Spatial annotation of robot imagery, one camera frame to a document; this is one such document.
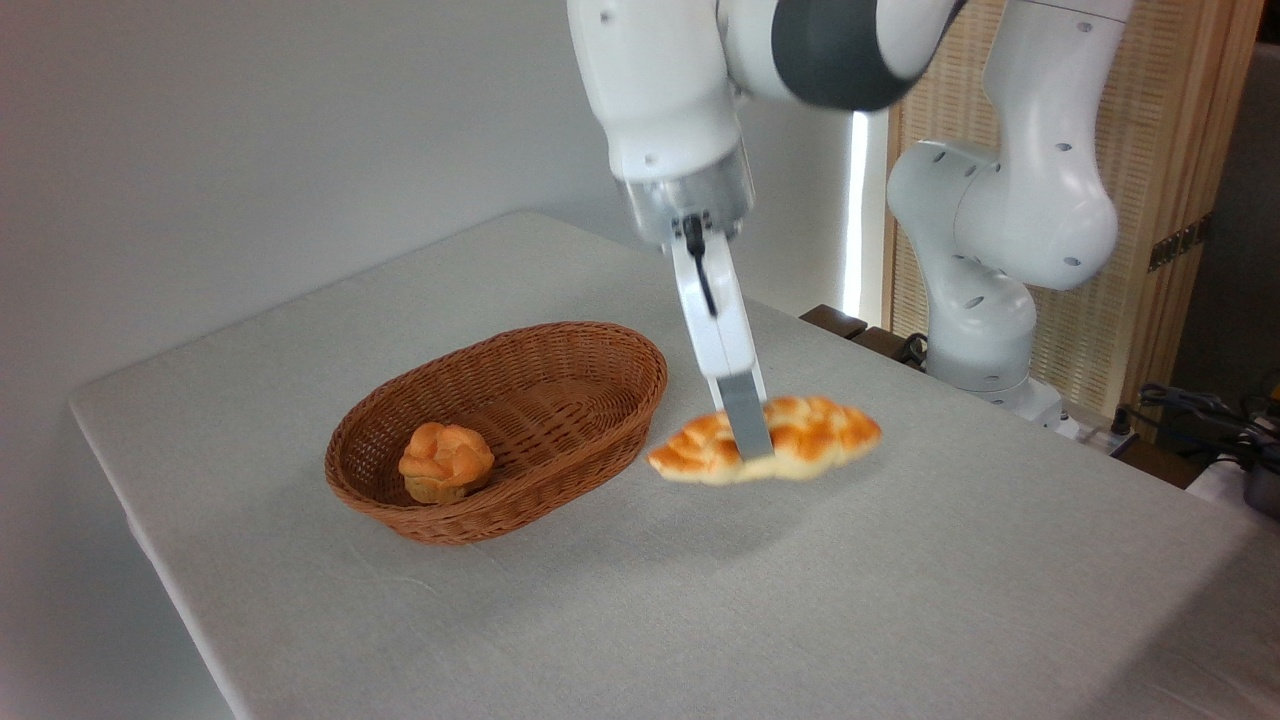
bread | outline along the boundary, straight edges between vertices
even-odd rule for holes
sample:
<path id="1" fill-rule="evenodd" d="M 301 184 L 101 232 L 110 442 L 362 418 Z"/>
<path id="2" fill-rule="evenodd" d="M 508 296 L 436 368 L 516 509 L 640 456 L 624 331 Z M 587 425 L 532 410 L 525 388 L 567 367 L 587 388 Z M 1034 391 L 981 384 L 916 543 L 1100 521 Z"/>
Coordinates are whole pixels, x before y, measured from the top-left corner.
<path id="1" fill-rule="evenodd" d="M 746 462 L 737 452 L 723 410 L 690 421 L 649 454 L 668 480 L 727 486 L 780 478 L 810 480 L 851 462 L 879 445 L 881 429 L 856 407 L 826 397 L 777 397 L 764 405 L 773 455 Z"/>
<path id="2" fill-rule="evenodd" d="M 492 469 L 493 452 L 480 433 L 440 423 L 413 430 L 399 461 L 404 489 L 413 500 L 435 505 L 456 502 L 483 488 Z"/>

table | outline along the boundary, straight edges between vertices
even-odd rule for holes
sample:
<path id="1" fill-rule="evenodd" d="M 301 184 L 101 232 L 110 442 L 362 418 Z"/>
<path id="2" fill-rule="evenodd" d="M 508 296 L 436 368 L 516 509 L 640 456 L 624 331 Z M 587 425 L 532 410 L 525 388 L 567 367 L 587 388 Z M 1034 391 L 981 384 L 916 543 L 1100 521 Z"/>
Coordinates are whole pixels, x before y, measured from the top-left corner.
<path id="1" fill-rule="evenodd" d="M 884 429 L 876 452 L 808 484 L 731 488 L 637 461 L 465 547 L 343 506 L 321 466 L 333 428 L 444 352 L 595 319 L 666 354 L 650 446 L 664 441 L 710 404 L 664 259 L 507 215 L 96 380 L 72 407 L 241 717 L 1280 708 L 1280 538 L 749 313 L 771 392 L 863 407 Z"/>

woven rattan panel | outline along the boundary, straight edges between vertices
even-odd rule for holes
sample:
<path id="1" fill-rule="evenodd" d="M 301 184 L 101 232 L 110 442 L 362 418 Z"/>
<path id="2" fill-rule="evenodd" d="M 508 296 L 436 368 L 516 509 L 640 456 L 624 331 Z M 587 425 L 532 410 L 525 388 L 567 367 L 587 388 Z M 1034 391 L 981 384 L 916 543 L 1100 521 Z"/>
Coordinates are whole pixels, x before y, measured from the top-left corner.
<path id="1" fill-rule="evenodd" d="M 923 138 L 966 138 L 998 145 L 995 110 L 982 91 L 987 58 L 1002 0 L 970 0 L 938 49 L 919 85 L 891 122 L 890 156 Z M 1100 411 L 1120 395 L 1133 337 L 1135 288 L 1160 231 L 1146 211 L 1161 191 L 1156 181 L 1167 161 L 1162 137 L 1187 74 L 1185 36 L 1197 4 L 1139 0 L 1116 55 L 1098 110 L 1097 154 L 1102 181 L 1115 201 L 1120 237 L 1115 254 L 1089 283 L 1070 292 L 1032 288 L 1039 310 L 1032 373 L 1065 397 Z M 928 305 L 915 256 L 901 228 L 891 238 L 891 328 L 927 332 Z"/>

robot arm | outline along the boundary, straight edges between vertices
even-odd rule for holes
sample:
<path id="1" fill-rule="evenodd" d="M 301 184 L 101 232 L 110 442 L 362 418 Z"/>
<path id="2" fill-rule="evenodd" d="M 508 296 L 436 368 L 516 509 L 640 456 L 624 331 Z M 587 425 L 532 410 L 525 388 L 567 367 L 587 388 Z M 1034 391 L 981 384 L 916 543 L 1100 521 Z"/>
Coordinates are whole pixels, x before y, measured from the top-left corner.
<path id="1" fill-rule="evenodd" d="M 1010 0 L 983 78 L 998 151 L 918 142 L 888 182 L 928 291 L 928 373 L 1068 436 L 1057 391 L 1029 377 L 1036 304 L 1023 283 L 1069 290 L 1111 255 L 1116 211 L 1093 136 L 1132 5 Z"/>
<path id="2" fill-rule="evenodd" d="M 870 110 L 901 97 L 964 0 L 568 0 L 588 100 L 639 236 L 672 255 L 685 322 L 744 457 L 772 452 L 728 251 L 754 202 L 744 94 Z"/>

brown wicker basket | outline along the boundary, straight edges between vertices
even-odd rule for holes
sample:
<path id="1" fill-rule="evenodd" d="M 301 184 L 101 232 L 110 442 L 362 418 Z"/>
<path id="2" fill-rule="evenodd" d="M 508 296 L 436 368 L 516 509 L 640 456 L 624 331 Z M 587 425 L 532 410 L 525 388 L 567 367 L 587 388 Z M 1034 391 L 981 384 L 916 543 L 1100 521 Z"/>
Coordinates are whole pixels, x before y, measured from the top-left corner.
<path id="1" fill-rule="evenodd" d="M 644 447 L 667 387 L 648 338 L 608 323 L 550 323 L 494 336 L 410 370 L 347 413 L 325 454 L 348 506 L 433 544 L 498 537 L 591 491 Z M 475 429 L 494 454 L 489 486 L 420 505 L 397 470 L 429 420 Z"/>

